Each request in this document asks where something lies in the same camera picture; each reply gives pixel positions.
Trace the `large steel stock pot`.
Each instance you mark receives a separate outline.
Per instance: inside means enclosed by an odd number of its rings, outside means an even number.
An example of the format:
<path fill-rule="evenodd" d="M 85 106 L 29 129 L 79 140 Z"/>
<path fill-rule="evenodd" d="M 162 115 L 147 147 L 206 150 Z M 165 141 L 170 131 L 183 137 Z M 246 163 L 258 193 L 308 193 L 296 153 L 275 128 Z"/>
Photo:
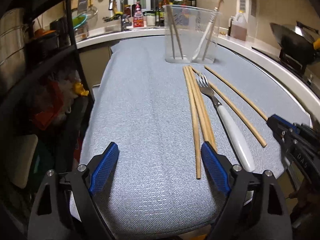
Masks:
<path fill-rule="evenodd" d="M 24 75 L 24 10 L 7 11 L 1 18 L 1 91 L 7 92 Z"/>

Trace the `green and blue colander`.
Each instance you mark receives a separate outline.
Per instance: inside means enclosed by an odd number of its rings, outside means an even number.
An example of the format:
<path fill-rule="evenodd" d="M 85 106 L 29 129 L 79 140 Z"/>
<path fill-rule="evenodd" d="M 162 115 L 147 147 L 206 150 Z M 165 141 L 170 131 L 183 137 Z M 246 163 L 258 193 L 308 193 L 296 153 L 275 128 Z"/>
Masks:
<path fill-rule="evenodd" d="M 87 21 L 86 14 L 80 14 L 74 18 L 72 18 L 73 29 L 78 29 L 79 27 L 83 26 Z"/>

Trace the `oil jug with yellow cap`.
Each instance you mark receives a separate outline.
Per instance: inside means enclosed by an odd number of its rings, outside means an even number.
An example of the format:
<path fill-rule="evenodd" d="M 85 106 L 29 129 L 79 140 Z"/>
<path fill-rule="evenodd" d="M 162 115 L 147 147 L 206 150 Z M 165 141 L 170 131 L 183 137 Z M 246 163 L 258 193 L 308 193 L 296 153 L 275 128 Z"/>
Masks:
<path fill-rule="evenodd" d="M 246 41 L 247 21 L 243 11 L 239 11 L 231 20 L 230 36 L 238 40 Z"/>

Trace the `orange lidded black pot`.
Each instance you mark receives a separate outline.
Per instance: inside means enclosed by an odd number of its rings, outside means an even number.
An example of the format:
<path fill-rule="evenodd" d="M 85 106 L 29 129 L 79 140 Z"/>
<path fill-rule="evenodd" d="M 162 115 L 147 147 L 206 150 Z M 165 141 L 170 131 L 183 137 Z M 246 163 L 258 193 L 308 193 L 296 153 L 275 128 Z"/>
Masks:
<path fill-rule="evenodd" d="M 32 41 L 33 48 L 39 53 L 48 53 L 59 48 L 59 35 L 55 30 L 44 32 Z"/>

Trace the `black gas stove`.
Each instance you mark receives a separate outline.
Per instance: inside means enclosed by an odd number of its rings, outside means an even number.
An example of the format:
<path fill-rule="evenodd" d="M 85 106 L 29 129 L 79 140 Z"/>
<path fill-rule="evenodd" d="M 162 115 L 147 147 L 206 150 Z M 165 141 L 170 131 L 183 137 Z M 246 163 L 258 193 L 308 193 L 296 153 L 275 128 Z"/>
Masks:
<path fill-rule="evenodd" d="M 294 59 L 287 57 L 278 57 L 275 56 L 269 52 L 263 51 L 261 49 L 251 47 L 253 50 L 263 54 L 264 56 L 268 57 L 269 59 L 272 59 L 273 61 L 276 61 L 278 64 L 280 64 L 282 67 L 289 70 L 291 73 L 293 73 L 295 76 L 297 76 L 300 80 L 302 80 L 317 96 L 319 96 L 319 86 L 317 86 L 313 81 L 313 75 L 309 74 L 308 76 L 305 75 L 305 70 L 301 64 L 296 62 Z"/>

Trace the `white handled fork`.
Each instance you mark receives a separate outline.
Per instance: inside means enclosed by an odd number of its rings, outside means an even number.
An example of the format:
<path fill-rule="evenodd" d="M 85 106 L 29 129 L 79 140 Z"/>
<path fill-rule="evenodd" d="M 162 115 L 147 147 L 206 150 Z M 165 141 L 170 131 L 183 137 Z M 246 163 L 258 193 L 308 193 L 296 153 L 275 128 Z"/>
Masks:
<path fill-rule="evenodd" d="M 196 82 L 199 86 L 200 92 L 212 101 L 240 164 L 247 172 L 253 172 L 255 170 L 254 159 L 239 127 L 222 103 L 214 95 L 214 91 L 210 87 L 206 76 L 202 73 L 197 74 Z"/>

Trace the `metal box grater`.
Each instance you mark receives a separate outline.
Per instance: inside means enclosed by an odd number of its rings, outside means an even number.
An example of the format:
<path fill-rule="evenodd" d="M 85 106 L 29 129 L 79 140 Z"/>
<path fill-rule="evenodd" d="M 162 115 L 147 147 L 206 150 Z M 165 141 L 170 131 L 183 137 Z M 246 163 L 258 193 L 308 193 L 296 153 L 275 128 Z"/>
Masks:
<path fill-rule="evenodd" d="M 88 8 L 88 0 L 78 0 L 78 14 L 83 14 L 87 11 Z"/>

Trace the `clear plastic utensil holder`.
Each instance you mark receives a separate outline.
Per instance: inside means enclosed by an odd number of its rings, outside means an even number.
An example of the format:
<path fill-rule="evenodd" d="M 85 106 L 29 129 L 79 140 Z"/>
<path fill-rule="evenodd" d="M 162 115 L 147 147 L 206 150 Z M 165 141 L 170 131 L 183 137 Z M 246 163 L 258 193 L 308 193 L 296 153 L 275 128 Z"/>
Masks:
<path fill-rule="evenodd" d="M 212 38 L 206 53 L 205 59 L 202 61 L 202 55 L 206 40 L 200 50 L 198 59 L 193 62 L 192 57 L 199 45 L 199 42 L 206 30 L 209 23 L 210 17 L 213 14 L 213 10 L 190 7 L 186 5 L 171 5 L 172 13 L 175 19 L 176 27 L 180 37 L 183 59 L 180 55 L 180 50 L 177 44 L 175 31 L 174 33 L 174 46 L 175 46 L 175 59 L 172 57 L 171 48 L 171 37 L 168 24 L 168 7 L 165 5 L 164 8 L 164 27 L 165 27 L 165 60 L 168 63 L 213 63 L 216 58 L 217 51 L 217 38 L 219 35 L 220 18 L 221 14 L 218 11 Z"/>

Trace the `red dish soap bottle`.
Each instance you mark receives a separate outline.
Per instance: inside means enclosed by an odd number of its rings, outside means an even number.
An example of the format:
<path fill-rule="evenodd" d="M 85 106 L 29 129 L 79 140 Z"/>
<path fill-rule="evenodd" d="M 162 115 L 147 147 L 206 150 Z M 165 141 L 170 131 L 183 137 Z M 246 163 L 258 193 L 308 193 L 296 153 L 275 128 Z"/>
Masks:
<path fill-rule="evenodd" d="M 140 2 L 136 2 L 134 4 L 133 10 L 133 27 L 134 28 L 141 28 L 144 27 L 144 15 L 141 9 Z"/>

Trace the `white jar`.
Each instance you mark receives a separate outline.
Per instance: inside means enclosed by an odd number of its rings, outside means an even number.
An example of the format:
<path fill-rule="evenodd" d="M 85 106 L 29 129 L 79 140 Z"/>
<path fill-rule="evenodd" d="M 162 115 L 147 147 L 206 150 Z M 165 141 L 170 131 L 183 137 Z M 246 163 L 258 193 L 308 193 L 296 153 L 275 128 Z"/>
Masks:
<path fill-rule="evenodd" d="M 156 25 L 156 15 L 155 14 L 146 14 L 146 25 L 148 27 Z"/>

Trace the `wooden chopstick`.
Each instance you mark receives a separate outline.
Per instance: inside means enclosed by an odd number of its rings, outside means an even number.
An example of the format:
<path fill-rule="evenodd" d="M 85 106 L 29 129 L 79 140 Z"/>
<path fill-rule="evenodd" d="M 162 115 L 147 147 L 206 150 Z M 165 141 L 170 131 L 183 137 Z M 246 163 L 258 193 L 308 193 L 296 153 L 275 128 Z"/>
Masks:
<path fill-rule="evenodd" d="M 206 110 L 206 107 L 205 107 L 205 104 L 204 104 L 204 100 L 203 100 L 202 94 L 200 92 L 199 85 L 196 82 L 196 77 L 194 75 L 194 70 L 193 70 L 192 66 L 189 66 L 189 72 L 191 74 L 192 80 L 194 81 L 197 97 L 199 98 L 200 105 L 201 105 L 201 108 L 202 108 L 202 115 L 203 115 L 205 123 L 206 123 L 206 131 L 207 131 L 208 138 L 209 138 L 208 140 L 206 139 L 206 141 L 210 142 L 210 144 L 212 145 L 213 149 L 217 152 L 216 141 L 215 141 L 214 133 L 213 133 L 212 126 L 211 126 L 211 123 L 210 123 L 210 119 L 209 119 L 209 116 L 208 116 L 208 113 L 207 113 L 207 110 Z"/>
<path fill-rule="evenodd" d="M 201 154 L 200 154 L 199 123 L 198 123 L 197 110 L 196 110 L 196 105 L 195 105 L 193 89 L 191 87 L 189 69 L 187 66 L 183 67 L 183 73 L 184 73 L 185 82 L 187 85 L 189 102 L 190 102 L 191 121 L 192 121 L 192 128 L 193 128 L 194 148 L 195 148 L 196 179 L 201 179 Z"/>
<path fill-rule="evenodd" d="M 222 77 L 220 74 L 217 74 L 217 72 L 213 71 L 208 66 L 204 66 L 206 70 L 208 70 L 210 73 L 215 75 L 219 80 L 221 80 L 225 85 L 227 85 L 231 90 L 233 90 L 238 96 L 240 96 L 243 100 L 245 100 L 265 121 L 268 120 L 267 115 L 258 107 L 255 105 L 255 103 L 250 100 L 243 92 L 238 90 L 234 85 L 232 85 L 229 81 L 227 81 L 224 77 Z"/>
<path fill-rule="evenodd" d="M 168 24 L 169 24 L 170 37 L 171 37 L 172 57 L 175 59 L 175 46 L 174 46 L 172 10 L 171 10 L 171 5 L 170 4 L 167 7 L 168 7 Z"/>
<path fill-rule="evenodd" d="M 197 97 L 195 84 L 194 84 L 194 81 L 191 78 L 191 74 L 189 72 L 189 66 L 184 66 L 184 69 L 187 71 L 187 78 L 188 78 L 188 81 L 190 82 L 191 89 L 193 91 L 193 96 L 194 96 L 194 100 L 195 100 L 197 113 L 198 113 L 198 116 L 199 116 L 199 121 L 200 121 L 201 129 L 202 129 L 203 138 L 204 138 L 204 141 L 206 141 L 206 139 L 208 140 L 209 138 L 208 138 L 208 134 L 207 134 L 207 131 L 206 131 L 206 123 L 205 123 L 204 117 L 202 115 L 202 108 L 201 108 L 201 105 L 200 105 L 200 101 L 199 101 L 199 98 Z"/>
<path fill-rule="evenodd" d="M 178 47 L 180 50 L 180 55 L 181 55 L 181 58 L 183 59 L 183 52 L 182 52 L 180 37 L 179 37 L 178 30 L 177 30 L 176 23 L 175 23 L 175 19 L 174 19 L 173 13 L 172 13 L 172 6 L 169 4 L 170 3 L 169 0 L 166 0 L 166 3 L 167 3 L 167 7 L 168 7 L 168 9 L 167 9 L 168 18 L 170 19 L 169 30 L 170 30 L 170 35 L 171 35 L 171 46 L 172 46 L 173 57 L 175 57 L 175 50 L 174 50 L 174 40 L 173 40 L 174 35 L 173 35 L 172 29 L 174 29 L 174 31 L 175 31 L 175 36 L 176 36 L 177 44 L 178 44 Z"/>
<path fill-rule="evenodd" d="M 215 85 L 209 82 L 209 87 L 213 89 L 213 92 L 216 92 L 222 100 L 232 109 L 232 111 L 240 118 L 240 120 L 247 126 L 247 128 L 250 130 L 250 132 L 254 135 L 254 137 L 257 139 L 259 144 L 265 148 L 267 146 L 267 142 L 264 140 L 264 138 L 260 135 L 258 130 L 253 126 L 253 124 L 245 117 L 244 113 L 240 111 L 234 103 L 225 96 Z"/>

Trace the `black metal shelf rack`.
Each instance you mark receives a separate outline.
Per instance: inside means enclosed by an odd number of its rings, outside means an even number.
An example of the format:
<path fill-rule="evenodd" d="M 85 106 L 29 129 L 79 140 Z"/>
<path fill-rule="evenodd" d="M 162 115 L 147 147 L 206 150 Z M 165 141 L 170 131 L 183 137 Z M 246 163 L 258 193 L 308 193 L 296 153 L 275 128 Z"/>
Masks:
<path fill-rule="evenodd" d="M 24 75 L 1 91 L 1 204 L 23 216 L 48 170 L 68 172 L 80 154 L 93 99 L 76 47 L 72 0 L 1 0 L 1 18 L 22 8 Z M 59 48 L 39 53 L 33 39 L 59 35 Z"/>

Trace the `white striped handle knife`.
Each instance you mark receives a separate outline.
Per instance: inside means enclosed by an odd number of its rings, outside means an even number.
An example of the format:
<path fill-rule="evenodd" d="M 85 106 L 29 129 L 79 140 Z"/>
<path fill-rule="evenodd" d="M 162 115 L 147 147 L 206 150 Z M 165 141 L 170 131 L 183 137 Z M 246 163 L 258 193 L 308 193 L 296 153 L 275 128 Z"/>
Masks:
<path fill-rule="evenodd" d="M 206 45 L 204 47 L 204 52 L 203 52 L 203 55 L 202 55 L 202 61 L 205 59 L 206 57 L 206 53 L 207 53 L 207 50 L 208 50 L 208 47 L 209 47 L 209 44 L 210 44 L 210 41 L 211 41 L 211 38 L 212 38 L 212 34 L 213 34 L 213 30 L 214 30 L 214 24 L 215 24 L 215 20 L 216 20 L 216 16 L 217 16 L 217 13 L 218 13 L 218 7 L 215 7 L 214 10 L 213 10 L 213 14 L 212 16 L 210 17 L 210 20 L 209 20 L 209 23 L 206 27 L 206 30 L 199 42 L 199 45 L 197 46 L 197 49 L 195 50 L 194 54 L 193 54 L 193 57 L 192 57 L 192 61 L 195 62 L 199 55 L 200 55 L 200 50 L 206 40 Z"/>

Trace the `grey table cloth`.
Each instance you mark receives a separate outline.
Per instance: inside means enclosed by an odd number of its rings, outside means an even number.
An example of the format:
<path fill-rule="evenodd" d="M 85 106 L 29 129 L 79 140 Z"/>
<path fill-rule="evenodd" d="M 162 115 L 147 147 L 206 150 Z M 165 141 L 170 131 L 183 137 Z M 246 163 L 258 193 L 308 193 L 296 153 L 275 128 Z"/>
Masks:
<path fill-rule="evenodd" d="M 164 36 L 122 40 L 101 80 L 80 163 L 87 164 L 110 142 L 119 148 L 113 177 L 95 201 L 118 239 L 177 235 L 212 223 L 225 196 L 206 174 L 196 179 L 195 148 L 183 64 L 165 61 Z M 309 115 L 279 83 L 236 53 L 216 47 L 209 68 L 231 81 L 267 116 L 310 124 Z M 255 172 L 285 170 L 280 145 L 266 121 L 242 98 L 193 64 L 244 113 L 267 142 L 263 148 L 240 118 L 221 100 L 252 152 Z"/>

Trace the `chrome kitchen faucet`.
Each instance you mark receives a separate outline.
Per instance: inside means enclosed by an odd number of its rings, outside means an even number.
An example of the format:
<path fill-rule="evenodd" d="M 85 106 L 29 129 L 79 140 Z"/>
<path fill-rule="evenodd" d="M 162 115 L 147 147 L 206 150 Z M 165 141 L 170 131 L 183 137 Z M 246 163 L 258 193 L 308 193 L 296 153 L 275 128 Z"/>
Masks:
<path fill-rule="evenodd" d="M 132 26 L 132 22 L 127 14 L 125 14 L 124 0 L 109 0 L 108 10 L 112 12 L 112 16 L 103 17 L 105 23 L 120 20 L 121 31 L 126 31 L 127 27 Z"/>

